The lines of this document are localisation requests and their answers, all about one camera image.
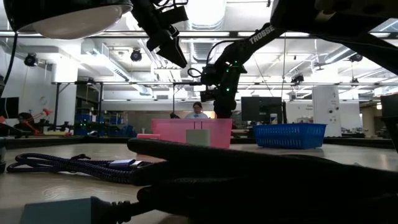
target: black monitor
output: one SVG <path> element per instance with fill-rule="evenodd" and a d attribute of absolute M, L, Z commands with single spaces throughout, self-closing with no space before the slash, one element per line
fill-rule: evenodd
<path fill-rule="evenodd" d="M 278 124 L 282 124 L 281 97 L 242 97 L 241 102 L 243 121 L 263 121 L 269 124 L 271 114 L 277 114 Z"/>
<path fill-rule="evenodd" d="M 18 118 L 18 111 L 19 97 L 0 98 L 0 116 L 15 119 Z"/>

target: blue bin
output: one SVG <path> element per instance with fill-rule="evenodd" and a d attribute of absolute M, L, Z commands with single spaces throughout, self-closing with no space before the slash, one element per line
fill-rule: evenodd
<path fill-rule="evenodd" d="M 254 126 L 257 144 L 282 149 L 313 149 L 321 147 L 325 124 L 270 124 Z"/>

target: pink bin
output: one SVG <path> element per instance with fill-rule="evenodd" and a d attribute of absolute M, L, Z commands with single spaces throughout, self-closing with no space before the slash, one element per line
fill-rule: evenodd
<path fill-rule="evenodd" d="M 152 119 L 152 130 L 161 140 L 186 142 L 189 129 L 209 129 L 211 146 L 229 149 L 232 119 Z"/>

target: tabletop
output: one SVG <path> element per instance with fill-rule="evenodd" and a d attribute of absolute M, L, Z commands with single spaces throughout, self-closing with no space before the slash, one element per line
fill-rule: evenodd
<path fill-rule="evenodd" d="M 398 154 L 391 149 L 374 149 L 353 146 L 324 145 L 321 149 L 286 150 L 262 149 L 253 144 L 232 145 L 232 149 L 269 154 L 306 154 L 324 157 L 344 164 L 360 164 L 376 169 L 398 170 Z M 125 144 L 76 144 L 31 149 L 13 149 L 6 152 L 7 165 L 14 162 L 18 154 L 34 152 L 70 158 L 86 154 L 94 160 L 135 159 L 136 153 Z M 139 187 L 114 184 L 82 174 L 22 173 L 0 175 L 1 223 L 18 223 L 22 207 L 26 203 L 65 200 L 95 196 L 114 202 L 136 201 Z M 186 218 L 152 211 L 132 218 L 130 223 L 188 223 Z"/>

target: lamp shade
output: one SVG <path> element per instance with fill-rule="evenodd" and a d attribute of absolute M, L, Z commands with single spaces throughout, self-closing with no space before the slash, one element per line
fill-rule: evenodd
<path fill-rule="evenodd" d="M 131 11 L 131 0 L 3 0 L 15 32 L 79 39 L 104 31 Z"/>

